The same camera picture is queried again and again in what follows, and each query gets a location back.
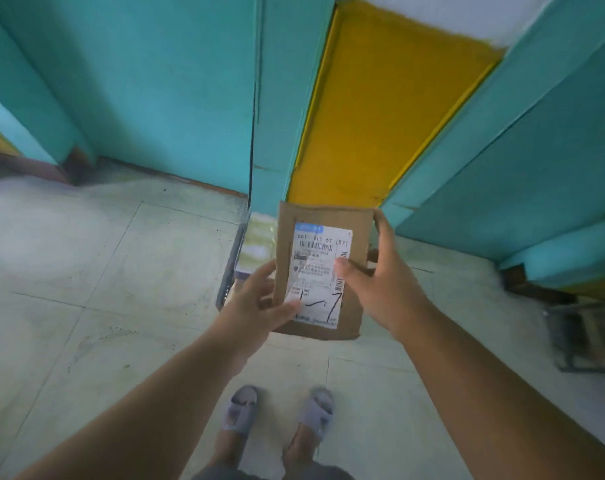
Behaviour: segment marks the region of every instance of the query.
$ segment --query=teal panel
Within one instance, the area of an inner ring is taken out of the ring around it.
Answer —
[[[605,44],[397,231],[500,260],[603,218]]]
[[[524,264],[527,279],[562,288],[605,278],[605,219],[525,249],[500,263]]]
[[[605,0],[554,0],[454,116],[382,208],[394,227],[605,42]]]
[[[0,24],[0,132],[24,156],[63,162],[74,144],[93,152]]]
[[[286,198],[334,0],[263,0],[251,208]]]
[[[249,190],[254,0],[0,0],[99,154]]]

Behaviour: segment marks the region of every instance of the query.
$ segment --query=hand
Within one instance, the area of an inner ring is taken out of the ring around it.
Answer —
[[[393,228],[381,210],[376,209],[375,220],[380,242],[373,275],[368,276],[346,258],[336,259],[335,270],[358,295],[367,313],[399,340],[412,318],[433,305],[399,256]]]
[[[299,300],[272,307],[267,296],[274,291],[274,281],[268,277],[274,270],[274,260],[255,270],[207,331],[219,344],[231,347],[242,362],[241,368],[266,342],[269,332],[291,320],[300,309]]]

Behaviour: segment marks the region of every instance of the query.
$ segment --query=gray pants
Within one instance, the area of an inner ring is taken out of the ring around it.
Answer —
[[[312,463],[303,471],[290,477],[291,480],[354,480],[353,476],[338,467],[326,467],[319,463]],[[216,465],[203,469],[192,480],[263,480],[255,475],[249,475],[241,470]]]

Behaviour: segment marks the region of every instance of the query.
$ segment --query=slide sandal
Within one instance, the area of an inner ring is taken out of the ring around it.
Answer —
[[[222,421],[222,428],[249,436],[257,411],[258,390],[253,386],[243,386],[232,396]]]
[[[311,391],[300,422],[310,428],[322,441],[325,432],[334,417],[334,397],[324,387],[317,387]]]

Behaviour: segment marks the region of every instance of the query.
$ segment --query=person's left hand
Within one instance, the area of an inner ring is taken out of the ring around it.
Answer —
[[[243,366],[266,342],[269,332],[291,320],[300,309],[299,300],[272,306],[267,295],[274,290],[273,280],[268,279],[274,270],[274,260],[255,270],[242,289],[225,304],[207,332],[239,354]]]

